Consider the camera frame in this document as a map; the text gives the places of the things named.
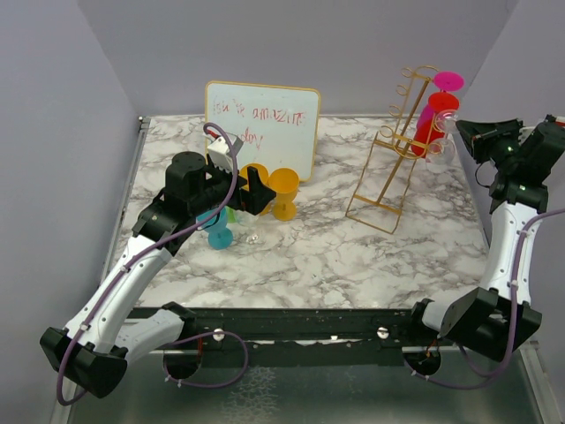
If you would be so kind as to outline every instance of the glass surface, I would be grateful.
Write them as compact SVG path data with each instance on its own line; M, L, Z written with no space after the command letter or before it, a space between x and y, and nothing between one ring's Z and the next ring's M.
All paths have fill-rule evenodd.
M478 381L459 352L442 355L438 378L461 384ZM488 367L487 360L471 356ZM194 378L219 382L235 372L207 369ZM473 391L435 387L411 377L405 367L377 366L250 368L240 382L225 389L179 389L173 382L164 382L162 355L155 353L133 364L108 397L87 396L76 404L70 422L535 424L542 421L518 353L498 382Z

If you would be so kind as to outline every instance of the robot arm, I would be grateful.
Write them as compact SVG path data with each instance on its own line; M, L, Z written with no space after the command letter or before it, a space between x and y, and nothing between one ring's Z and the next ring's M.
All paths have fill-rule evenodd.
M485 273L481 278L480 288L487 292L498 293L499 298L510 301L510 274L512 260L516 253L516 245L520 231L525 223L538 215L538 211L521 203L502 203L494 212L491 223L493 225L493 239L486 261ZM524 243L523 253L518 270L518 305L529 306L531 303L529 273L531 253L538 227L542 220L537 221L529 230ZM442 323L446 312L452 304L431 302L427 305L422 315L422 322L426 327L441 333Z
M490 186L493 237L479 288L451 304L430 299L413 309L415 322L492 360L501 361L509 344L511 287L517 287L514 349L541 324L530 307L529 272L533 244L541 220L527 231L515 281L511 280L520 234L532 218L546 212L548 193L542 183L565 150L565 129L552 116L524 140L518 120L477 124L458 121L457 128L477 163L491 161L498 173Z
M232 137L238 151L243 142ZM233 179L233 163L225 158L228 151L225 139L216 137L208 147L207 163L194 152L175 155L165 174L165 187L139 214L133 236L94 296L63 329L49 328L41 337L40 345L57 371L65 353L69 355L69 346L76 343L68 356L64 376L98 398L107 396L117 386L128 364L178 340L183 329L191 326L183 308L167 305L149 319L123 327L141 293L192 235L187 231L193 228L196 217L216 208L226 198ZM257 215L274 197L275 192L265 187L257 170L251 168L248 180L237 177L236 190L227 206ZM183 235L170 237L181 231ZM160 247L139 258L159 241ZM135 258L139 259L127 269L126 265Z

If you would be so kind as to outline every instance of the black metal frame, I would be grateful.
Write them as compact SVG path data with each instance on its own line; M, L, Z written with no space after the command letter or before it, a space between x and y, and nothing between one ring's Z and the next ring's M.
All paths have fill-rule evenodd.
M128 319L148 318L158 309L136 307ZM236 333L246 341L251 367L402 366L403 348L428 346L437 337L436 332L418 325L414 320L418 311L410 309L191 308L185 311L193 321L185 325L188 331L180 338L214 329ZM329 343L332 338L341 343ZM322 343L297 343L312 340ZM209 337L200 348L202 367L241 366L241 344L231 337L221 342ZM184 355L165 355L168 361L188 365L194 362L199 346L191 342L175 349L187 354L184 358Z

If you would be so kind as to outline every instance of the blue cup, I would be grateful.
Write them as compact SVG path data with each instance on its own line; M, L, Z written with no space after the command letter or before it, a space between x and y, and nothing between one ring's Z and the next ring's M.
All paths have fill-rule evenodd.
M213 210L206 212L196 218L196 222L203 221L212 215ZM216 250L222 250L233 242L233 232L227 227L228 213L223 208L218 216L215 216L204 224L204 231L208 233L208 243Z

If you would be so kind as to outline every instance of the white whiteboard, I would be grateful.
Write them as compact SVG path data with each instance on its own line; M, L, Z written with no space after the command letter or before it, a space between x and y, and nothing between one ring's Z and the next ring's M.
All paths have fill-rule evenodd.
M244 146L241 169L260 163L269 174L292 168L307 181L316 149L320 93L311 88L211 81L206 85L206 120L236 134Z

